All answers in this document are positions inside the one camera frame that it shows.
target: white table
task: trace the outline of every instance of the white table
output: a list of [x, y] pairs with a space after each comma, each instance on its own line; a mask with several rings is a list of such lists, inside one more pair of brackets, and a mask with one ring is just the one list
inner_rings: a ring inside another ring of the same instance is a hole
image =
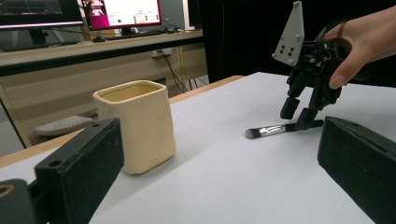
[[[143, 175], [120, 172], [92, 223], [373, 223], [318, 165], [322, 128], [245, 137], [288, 122], [279, 117], [286, 79], [257, 73], [172, 104], [175, 157]], [[317, 118], [355, 121], [395, 141], [394, 96], [396, 89], [348, 84]], [[1, 180], [31, 182], [49, 153], [0, 169]]]

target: ceramic cup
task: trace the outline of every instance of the ceramic cup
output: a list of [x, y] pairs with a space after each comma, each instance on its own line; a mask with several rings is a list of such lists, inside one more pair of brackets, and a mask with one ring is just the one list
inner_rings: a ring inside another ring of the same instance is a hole
[[166, 86], [138, 80], [97, 91], [93, 100], [99, 120], [120, 118], [125, 173], [143, 174], [175, 154]]

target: monitor screen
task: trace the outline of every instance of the monitor screen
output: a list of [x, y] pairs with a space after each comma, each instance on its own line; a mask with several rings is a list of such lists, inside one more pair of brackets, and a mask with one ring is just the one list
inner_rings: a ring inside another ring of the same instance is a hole
[[90, 30], [121, 29], [161, 25], [159, 0], [81, 0]]
[[80, 25], [76, 0], [0, 0], [0, 31]]
[[189, 6], [189, 26], [196, 29], [202, 28], [201, 13], [199, 10], [198, 0], [188, 0]]

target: makeup brush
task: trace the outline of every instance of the makeup brush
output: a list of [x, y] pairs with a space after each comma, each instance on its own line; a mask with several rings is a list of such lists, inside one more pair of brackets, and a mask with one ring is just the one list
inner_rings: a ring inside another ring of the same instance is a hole
[[[321, 127], [323, 126], [323, 123], [324, 122], [322, 119], [316, 119], [312, 123], [311, 128]], [[295, 124], [296, 123], [289, 123], [289, 124], [273, 125], [273, 126], [267, 126], [267, 127], [255, 128], [255, 129], [247, 129], [245, 131], [245, 136], [247, 138], [253, 139], [275, 133], [289, 133], [289, 132], [298, 131], [294, 129]]]

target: finger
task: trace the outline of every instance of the finger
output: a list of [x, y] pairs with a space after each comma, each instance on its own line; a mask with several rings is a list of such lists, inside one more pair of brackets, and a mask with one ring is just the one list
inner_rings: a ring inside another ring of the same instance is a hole
[[329, 87], [333, 90], [338, 89], [348, 83], [356, 76], [363, 66], [368, 62], [361, 57], [362, 52], [352, 50], [346, 59], [335, 69], [330, 77]]

